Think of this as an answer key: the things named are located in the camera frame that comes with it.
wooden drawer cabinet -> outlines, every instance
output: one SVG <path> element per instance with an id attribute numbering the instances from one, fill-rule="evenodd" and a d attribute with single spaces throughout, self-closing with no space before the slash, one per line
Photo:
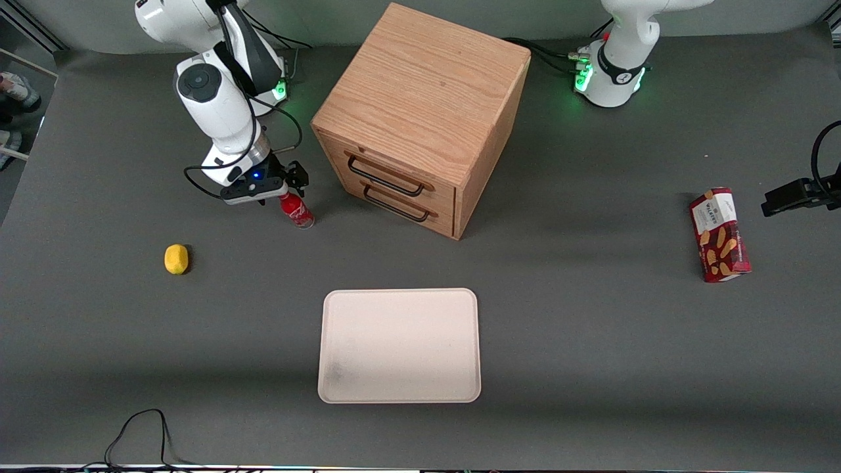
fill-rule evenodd
<path id="1" fill-rule="evenodd" d="M 392 3 L 312 128 L 348 193 L 459 239 L 508 141 L 529 60 Z"/>

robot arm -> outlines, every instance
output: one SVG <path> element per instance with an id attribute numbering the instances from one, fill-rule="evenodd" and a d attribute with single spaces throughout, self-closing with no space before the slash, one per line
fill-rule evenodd
<path id="1" fill-rule="evenodd" d="M 699 8 L 714 0 L 601 0 L 616 24 L 608 40 L 579 49 L 594 57 L 575 83 L 575 91 L 601 107 L 623 105 L 640 86 L 644 64 L 660 38 L 658 13 Z"/>
<path id="2" fill-rule="evenodd" d="M 206 47 L 178 64 L 174 88 L 213 141 L 202 165 L 191 168 L 201 169 L 222 185 L 220 198 L 227 204 L 262 202 L 287 194 L 290 186 L 303 195 L 301 188 L 308 182 L 299 165 L 279 163 L 255 117 L 255 112 L 266 113 L 280 99 L 274 92 L 283 83 L 284 72 L 277 55 L 240 10 L 245 3 L 138 0 L 135 4 L 138 21 L 152 38 Z"/>

person's shoe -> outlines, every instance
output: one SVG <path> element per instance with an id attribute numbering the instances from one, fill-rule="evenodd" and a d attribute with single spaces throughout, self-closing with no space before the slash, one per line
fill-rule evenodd
<path id="1" fill-rule="evenodd" d="M 20 131 L 0 130 L 0 146 L 12 151 L 17 151 L 20 149 L 20 145 L 23 142 L 24 137 L 20 134 Z M 0 171 L 6 169 L 11 162 L 11 156 L 0 152 Z"/>
<path id="2" fill-rule="evenodd" d="M 40 94 L 29 85 L 26 77 L 12 74 L 11 72 L 0 73 L 3 80 L 11 82 L 12 87 L 6 91 L 6 95 L 20 102 L 24 112 L 34 112 L 41 106 Z"/>

plastic tray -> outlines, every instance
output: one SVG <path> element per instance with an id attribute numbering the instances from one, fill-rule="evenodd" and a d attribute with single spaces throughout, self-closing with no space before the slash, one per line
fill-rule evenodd
<path id="1" fill-rule="evenodd" d="M 338 290 L 324 300 L 324 402 L 471 402 L 482 390 L 468 289 Z"/>

drawer handle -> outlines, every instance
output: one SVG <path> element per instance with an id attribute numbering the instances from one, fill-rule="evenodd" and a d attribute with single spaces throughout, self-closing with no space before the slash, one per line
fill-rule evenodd
<path id="1" fill-rule="evenodd" d="M 366 185 L 365 190 L 362 191 L 362 195 L 365 196 L 365 200 L 367 200 L 368 202 L 371 202 L 372 204 L 379 205 L 380 207 L 383 207 L 386 210 L 391 210 L 395 214 L 400 215 L 401 217 L 406 217 L 407 219 L 409 219 L 411 221 L 414 221 L 414 222 L 417 222 L 417 223 L 423 223 L 423 222 L 426 221 L 426 219 L 429 218 L 429 214 L 430 214 L 429 210 L 424 212 L 423 216 L 416 217 L 416 216 L 410 214 L 409 212 L 404 212 L 404 211 L 398 209 L 397 207 L 394 207 L 393 205 L 386 204 L 382 200 L 368 195 L 369 190 L 371 190 L 371 186 Z"/>
<path id="2" fill-rule="evenodd" d="M 385 187 L 387 187 L 387 188 L 389 188 L 389 189 L 391 189 L 395 192 L 400 192 L 403 195 L 408 195 L 409 197 L 417 197 L 418 195 L 421 195 L 421 192 L 423 192 L 423 184 L 418 184 L 418 189 L 414 190 L 414 191 L 408 190 L 408 189 L 403 189 L 399 185 L 392 184 L 389 181 L 382 180 L 381 178 L 378 178 L 377 176 L 374 176 L 371 173 L 366 173 L 362 169 L 357 169 L 357 168 L 353 167 L 353 163 L 356 162 L 356 160 L 357 160 L 357 157 L 351 155 L 351 158 L 347 160 L 347 166 L 351 169 L 351 171 L 353 171 L 356 174 L 359 174 L 360 176 L 362 176 L 364 178 L 371 179 L 372 181 L 374 181 L 377 184 L 381 184 L 381 185 L 383 185 L 383 186 L 385 186 Z"/>

